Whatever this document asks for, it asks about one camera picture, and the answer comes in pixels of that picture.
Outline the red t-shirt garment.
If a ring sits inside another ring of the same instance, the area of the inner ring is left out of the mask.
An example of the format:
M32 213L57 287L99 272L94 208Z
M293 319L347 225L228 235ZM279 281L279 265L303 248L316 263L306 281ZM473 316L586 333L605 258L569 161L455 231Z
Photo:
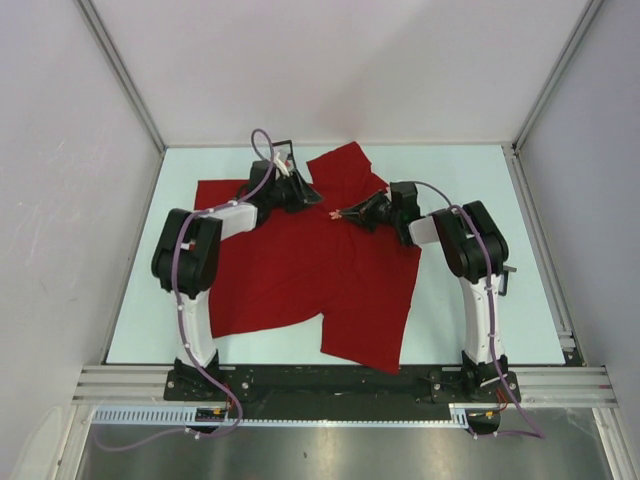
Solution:
M332 218L387 188L359 144L308 169L321 203L293 214L276 209L264 225L222 242L211 332L220 338L322 315L322 353L395 374L421 250L402 245L389 226L369 233Z

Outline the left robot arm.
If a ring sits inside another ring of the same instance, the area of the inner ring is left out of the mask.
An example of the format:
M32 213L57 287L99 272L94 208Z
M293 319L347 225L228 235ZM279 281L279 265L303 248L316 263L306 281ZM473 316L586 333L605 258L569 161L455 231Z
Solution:
M220 390L208 305L222 242L261 227L275 209L297 213L321 201L289 154L255 161L236 199L203 210L170 210L151 261L152 275L177 303L179 346L167 375L165 400L205 401Z

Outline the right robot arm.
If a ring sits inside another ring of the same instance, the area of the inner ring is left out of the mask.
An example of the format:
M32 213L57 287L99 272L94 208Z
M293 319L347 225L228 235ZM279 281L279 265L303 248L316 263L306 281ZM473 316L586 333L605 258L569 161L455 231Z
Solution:
M480 201L462 206L448 202L444 209L422 214L420 185L393 182L386 193L379 191L335 216L370 232L391 226L405 246L440 245L460 282L466 319L462 367L454 385L473 401L517 402L517 381L509 376L498 320L507 242Z

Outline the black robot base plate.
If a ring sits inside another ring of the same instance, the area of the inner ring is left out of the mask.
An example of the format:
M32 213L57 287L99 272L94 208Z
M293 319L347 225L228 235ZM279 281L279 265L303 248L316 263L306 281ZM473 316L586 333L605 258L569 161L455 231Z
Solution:
M239 365L221 370L214 397L233 411L234 399L252 413L414 412L417 406L464 403L481 407L498 402L468 398L454 383L461 369L417 365L388 374L363 366Z

